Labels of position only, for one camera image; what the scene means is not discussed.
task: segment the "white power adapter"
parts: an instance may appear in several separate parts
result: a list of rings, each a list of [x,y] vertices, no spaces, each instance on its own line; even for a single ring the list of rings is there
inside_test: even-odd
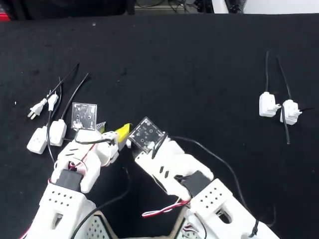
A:
[[[50,145],[62,146],[65,133],[66,124],[64,120],[53,121],[50,127]]]
[[[264,92],[259,97],[259,115],[263,117],[275,116],[277,110],[280,108],[279,104],[276,104],[275,96]]]
[[[298,104],[294,102],[293,100],[286,100],[283,103],[283,107],[285,110],[286,123],[290,125],[294,125],[298,120],[298,116],[302,114],[302,112],[298,109]],[[280,122],[283,122],[282,110],[280,114]]]
[[[42,128],[37,128],[33,133],[26,148],[33,153],[42,154],[47,142],[46,142],[46,126]]]

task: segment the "white wall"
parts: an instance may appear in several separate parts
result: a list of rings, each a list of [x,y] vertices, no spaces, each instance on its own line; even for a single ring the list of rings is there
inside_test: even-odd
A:
[[[319,0],[247,0],[244,13],[291,14],[319,12]]]

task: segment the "red and white wire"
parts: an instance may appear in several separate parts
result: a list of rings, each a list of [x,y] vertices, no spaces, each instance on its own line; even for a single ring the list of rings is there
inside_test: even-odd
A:
[[[142,217],[143,218],[148,218],[148,217],[152,217],[152,216],[156,216],[156,215],[159,215],[159,214],[162,214],[162,213],[165,213],[165,212],[168,212],[170,211],[171,209],[173,208],[177,208],[177,207],[180,207],[180,206],[184,206],[186,204],[188,204],[189,201],[181,201],[180,203],[174,203],[173,205],[170,205],[168,207],[165,207],[161,210],[156,210],[156,211],[150,211],[150,212],[145,212],[142,214]]]
[[[198,234],[198,230],[194,228],[191,224],[187,224],[185,227],[183,227],[184,232],[193,232]]]

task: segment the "black power cord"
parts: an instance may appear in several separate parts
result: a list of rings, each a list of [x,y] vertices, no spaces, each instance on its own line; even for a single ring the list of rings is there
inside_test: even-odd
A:
[[[51,127],[51,120],[52,120],[52,111],[49,111],[49,119],[48,119],[48,124],[46,126],[46,142],[48,145],[48,150],[50,157],[52,159],[52,162],[55,163],[55,159],[53,157],[52,151],[51,151],[51,145],[50,145],[50,127]]]
[[[54,107],[54,110],[53,110],[53,113],[52,113],[52,119],[51,119],[52,121],[54,121],[54,116],[55,116],[57,110],[59,109],[60,104],[61,104],[61,101],[62,101],[62,94],[63,94],[63,92],[62,92],[62,91],[63,91],[62,85],[63,85],[63,84],[60,85],[59,101],[58,101],[58,103],[56,104],[56,106]]]
[[[265,92],[268,92],[268,89],[269,89],[268,64],[269,64],[269,51],[266,52],[266,58],[265,58],[265,75],[266,75],[266,89],[265,89]]]
[[[86,222],[86,220],[88,220],[95,212],[101,210],[103,207],[106,207],[106,206],[108,206],[108,205],[110,205],[110,204],[112,204],[112,203],[114,203],[114,202],[116,202],[116,201],[118,201],[118,200],[121,200],[122,198],[124,198],[124,197],[129,193],[129,191],[130,191],[130,189],[131,189],[131,184],[132,184],[132,182],[131,182],[131,177],[130,177],[130,175],[129,175],[127,169],[126,169],[125,171],[126,171],[126,174],[127,174],[127,177],[128,177],[128,188],[127,188],[127,190],[126,190],[124,193],[122,193],[121,195],[119,195],[119,196],[117,196],[117,197],[115,197],[115,198],[113,198],[113,199],[111,199],[111,200],[109,200],[109,201],[103,203],[101,206],[99,206],[99,207],[97,207],[96,209],[92,210],[92,211],[79,223],[79,225],[76,227],[76,229],[74,230],[74,232],[73,232],[73,234],[72,234],[72,236],[71,236],[71,239],[74,239],[74,238],[75,238],[76,234],[78,233],[78,231],[80,230],[80,228],[83,226],[83,224]]]
[[[61,115],[61,119],[64,120],[64,117],[65,117],[65,114],[67,112],[67,110],[69,109],[70,107],[70,104],[72,103],[73,101],[73,98],[75,96],[75,94],[77,93],[77,91],[81,88],[81,86],[83,85],[83,83],[86,81],[86,79],[90,76],[90,73],[87,73],[85,75],[85,77],[83,78],[83,80],[80,82],[80,84],[77,86],[77,88],[75,89],[75,91],[73,92],[72,96],[70,97],[68,103],[66,104],[65,108],[64,108],[64,111]]]
[[[281,61],[280,61],[280,58],[279,58],[278,55],[276,56],[276,58],[277,58],[277,61],[278,61],[278,65],[280,67],[281,74],[283,75],[283,78],[284,78],[284,81],[285,81],[285,84],[286,84],[286,87],[287,87],[289,100],[292,100],[292,96],[291,96],[290,88],[289,88],[289,85],[288,85],[288,82],[287,82],[286,74],[284,72],[284,68],[283,68],[283,66],[281,64]]]
[[[250,212],[250,210],[248,209],[248,206],[244,200],[244,197],[243,197],[243,194],[242,194],[242,191],[241,191],[241,188],[240,188],[240,185],[239,185],[239,181],[238,181],[238,178],[236,176],[236,173],[234,172],[234,170],[232,169],[232,167],[225,161],[223,160],[222,158],[220,158],[219,156],[217,156],[215,153],[211,152],[208,148],[206,148],[204,145],[202,145],[201,143],[197,142],[196,140],[194,139],[191,139],[191,138],[186,138],[186,137],[181,137],[181,136],[173,136],[171,137],[172,139],[180,139],[180,140],[183,140],[183,141],[186,141],[186,142],[191,142],[191,143],[195,143],[197,144],[199,147],[201,147],[202,149],[204,149],[207,153],[209,153],[210,155],[214,156],[215,158],[217,158],[220,162],[222,162],[224,165],[226,165],[226,167],[229,169],[229,171],[232,173],[234,179],[235,179],[235,183],[236,183],[236,187],[237,187],[237,190],[238,190],[238,193],[239,193],[239,196],[241,198],[241,201],[242,201],[242,204],[243,206],[246,208],[246,210],[252,214]],[[269,227],[272,227],[276,222],[276,207],[274,206],[274,220],[271,224],[266,224],[267,226]],[[255,224],[255,226],[253,227],[253,232],[256,232],[257,233],[257,227],[258,227],[258,223]]]
[[[253,227],[253,230],[251,232],[251,234],[248,236],[249,238],[253,238],[254,236],[257,235],[257,232],[258,232],[258,223],[259,221],[256,219],[256,222],[255,222],[255,225]]]
[[[212,155],[213,157],[215,157],[216,159],[218,159],[220,162],[222,162],[228,169],[229,171],[231,172],[231,174],[233,175],[234,179],[235,179],[235,184],[236,184],[236,187],[237,187],[237,190],[238,190],[238,194],[239,194],[239,197],[240,197],[240,200],[243,204],[243,206],[247,209],[248,212],[249,209],[247,207],[247,204],[246,204],[246,201],[244,199],[244,196],[242,194],[242,191],[241,191],[241,188],[240,188],[240,185],[239,185],[239,180],[237,178],[237,175],[235,173],[235,171],[233,170],[233,168],[222,158],[220,158],[219,156],[217,156],[215,153],[211,152],[208,148],[206,148],[204,145],[202,145],[201,143],[197,142],[196,140],[194,139],[191,139],[191,138],[186,138],[186,137],[180,137],[180,136],[172,136],[171,137],[172,139],[179,139],[179,140],[183,140],[183,141],[187,141],[187,142],[191,142],[191,143],[195,143],[197,144],[199,147],[201,147],[202,149],[204,149],[207,153],[209,153],[210,155]]]
[[[285,126],[287,144],[290,144],[290,136],[289,136],[289,131],[288,131],[288,125],[286,122],[285,107],[284,106],[281,106],[281,112],[282,112],[282,117],[283,117],[283,123]]]
[[[59,86],[60,86],[67,78],[69,78],[69,76],[71,75],[71,73],[72,73],[73,71],[76,71],[76,72],[78,71],[79,65],[80,65],[80,63],[77,63],[77,64],[72,68],[72,70],[59,82],[59,84],[57,84],[56,87],[54,87],[53,90],[51,90],[51,92],[47,95],[46,99],[49,99],[50,96],[52,96],[52,95],[54,94],[54,92],[56,91],[56,89],[58,89]]]

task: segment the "black cable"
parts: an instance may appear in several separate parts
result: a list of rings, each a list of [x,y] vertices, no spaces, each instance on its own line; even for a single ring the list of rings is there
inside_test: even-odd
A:
[[[288,126],[287,126],[287,122],[286,122],[285,107],[284,106],[281,106],[281,112],[282,112],[283,123],[285,126],[287,144],[290,144],[290,136],[289,136]]]
[[[103,142],[112,143],[112,140],[110,140],[108,138],[104,138],[104,139],[100,139],[100,140],[96,140],[96,141],[82,142],[82,141],[77,141],[76,137],[75,137],[75,142],[79,143],[79,144],[95,144],[95,143],[103,143]]]
[[[74,239],[74,238],[75,238],[76,234],[78,233],[78,231],[80,230],[80,228],[82,227],[82,225],[83,225],[83,224],[86,222],[86,220],[88,220],[88,219],[90,218],[90,216],[92,216],[95,212],[97,212],[98,210],[101,210],[103,207],[106,207],[106,206],[108,206],[108,205],[110,205],[110,204],[112,204],[112,203],[114,203],[114,202],[116,202],[116,201],[118,201],[118,200],[124,198],[124,197],[129,193],[129,191],[130,191],[130,189],[131,189],[131,178],[130,178],[130,175],[129,175],[127,169],[126,169],[126,174],[127,174],[127,176],[128,176],[128,184],[129,184],[127,190],[126,190],[124,193],[122,193],[121,195],[119,195],[119,196],[117,196],[117,197],[115,197],[115,198],[113,198],[113,199],[111,199],[111,200],[105,202],[105,203],[102,204],[101,206],[99,206],[99,207],[97,207],[96,209],[92,210],[92,211],[79,223],[79,225],[77,226],[77,228],[74,230],[74,232],[73,232],[73,234],[72,234],[72,236],[71,236],[71,239]]]
[[[269,89],[268,64],[269,64],[269,51],[266,52],[266,58],[265,58],[265,75],[266,75],[266,89],[265,89],[265,92],[268,92],[268,89]]]
[[[309,111],[309,110],[314,110],[313,107],[308,107],[308,108],[303,108],[301,110],[299,110],[300,112],[305,112],[305,111]]]
[[[156,154],[158,153],[158,150],[160,149],[161,145],[164,143],[164,140],[166,139],[167,135],[168,135],[168,133],[166,132],[166,133],[164,134],[163,138],[160,139],[160,141],[159,141],[157,147],[153,150],[153,152],[152,152],[152,159],[155,158]]]
[[[139,7],[152,7],[152,6],[161,5],[163,2],[165,2],[165,0],[160,0],[158,3],[151,4],[151,5],[140,5],[138,0],[136,0],[136,5],[139,6]]]
[[[240,188],[240,185],[239,185],[239,181],[238,181],[238,178],[236,176],[236,173],[235,171],[232,169],[232,167],[225,161],[223,160],[222,158],[220,158],[219,156],[217,156],[216,154],[214,154],[213,152],[211,152],[208,148],[206,148],[204,145],[202,145],[201,143],[197,142],[196,140],[194,139],[191,139],[191,138],[186,138],[186,137],[180,137],[180,136],[173,136],[171,137],[172,139],[180,139],[180,140],[184,140],[184,141],[187,141],[187,142],[191,142],[191,143],[195,143],[197,144],[199,147],[201,147],[202,149],[204,149],[207,153],[209,153],[210,155],[214,156],[215,158],[217,158],[220,162],[222,162],[228,169],[229,171],[232,173],[234,179],[235,179],[235,184],[236,184],[236,187],[237,187],[237,190],[238,190],[238,194],[239,194],[239,197],[241,199],[241,202],[243,204],[243,206],[246,208],[246,210],[248,212],[249,209],[247,207],[247,204],[245,202],[245,199],[244,199],[244,196],[242,194],[242,191],[241,191],[241,188]]]
[[[254,237],[254,236],[257,235],[257,232],[258,232],[258,223],[259,223],[259,221],[256,219],[256,222],[255,222],[255,225],[254,225],[254,227],[253,227],[253,230],[252,230],[250,236],[248,236],[249,238],[252,238],[252,237]]]
[[[171,0],[167,0],[168,5],[170,6],[170,8],[177,13],[177,10],[171,5]]]
[[[54,107],[54,110],[53,110],[53,113],[52,113],[52,119],[51,119],[52,121],[54,121],[54,116],[55,116],[57,110],[59,109],[61,101],[62,101],[62,90],[63,90],[62,86],[63,86],[63,84],[60,85],[59,101],[56,104],[56,106]]]
[[[67,110],[69,109],[70,104],[72,103],[75,94],[76,94],[77,91],[80,89],[80,87],[83,85],[83,83],[85,82],[85,80],[88,78],[89,75],[90,75],[90,73],[87,73],[87,74],[85,75],[85,77],[83,78],[83,80],[80,82],[80,84],[77,86],[77,88],[76,88],[75,91],[73,92],[72,96],[70,97],[70,99],[69,99],[68,103],[66,104],[66,106],[65,106],[65,108],[64,108],[64,111],[63,111],[63,113],[62,113],[62,115],[61,115],[61,119],[62,119],[62,120],[64,119],[65,114],[66,114]]]
[[[49,119],[48,119],[48,125],[46,126],[46,142],[48,145],[48,150],[49,150],[49,154],[50,157],[53,161],[53,163],[55,163],[52,151],[51,151],[51,145],[50,145],[50,126],[51,126],[51,118],[52,118],[52,111],[49,111]]]
[[[279,58],[279,56],[278,56],[278,55],[276,56],[276,58],[277,58],[277,61],[278,61],[278,65],[279,65],[279,67],[280,67],[281,74],[282,74],[282,75],[283,75],[283,77],[284,77],[284,81],[285,81],[285,84],[286,84],[286,87],[287,87],[287,91],[288,91],[289,99],[290,99],[290,100],[292,100],[292,96],[291,96],[290,88],[289,88],[289,86],[288,86],[287,78],[286,78],[286,75],[285,75],[285,72],[284,72],[283,66],[282,66],[282,64],[281,64],[281,62],[280,62],[280,58]]]
[[[56,87],[54,87],[53,90],[51,90],[51,92],[49,93],[49,95],[46,97],[46,99],[49,99],[50,96],[52,96],[54,94],[54,92],[56,91],[56,89],[58,89],[58,87],[71,75],[71,73],[74,71],[74,70],[78,70],[79,69],[79,65],[80,63],[77,63],[73,68],[72,70],[59,82],[59,84],[56,85]]]
[[[201,225],[203,226],[203,229],[204,229],[204,231],[205,231],[205,237],[204,237],[204,239],[206,239],[206,238],[207,238],[207,230],[206,230],[206,227],[205,227],[204,223],[201,221],[201,219],[199,218],[199,216],[198,216],[196,213],[194,213],[194,215],[198,218],[199,222],[200,222]]]

